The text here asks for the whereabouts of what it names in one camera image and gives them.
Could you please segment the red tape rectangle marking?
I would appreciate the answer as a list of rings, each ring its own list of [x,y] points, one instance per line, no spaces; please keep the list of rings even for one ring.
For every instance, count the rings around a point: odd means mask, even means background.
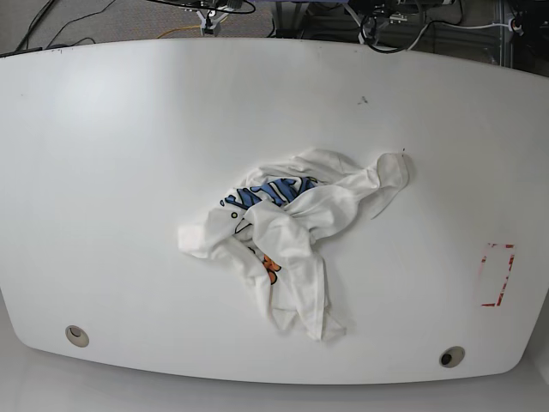
[[[477,301],[481,307],[498,307],[502,304],[515,255],[514,244],[489,243],[486,246],[477,287]]]

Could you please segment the white printed t-shirt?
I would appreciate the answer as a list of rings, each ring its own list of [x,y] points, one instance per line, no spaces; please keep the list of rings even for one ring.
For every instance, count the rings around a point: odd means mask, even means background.
[[[203,221],[178,230],[178,248],[240,276],[277,328],[299,324],[312,340],[327,341],[345,328],[329,313],[315,243],[344,231],[358,213],[377,217],[408,180],[403,154],[381,154],[361,167],[313,149],[249,172]]]

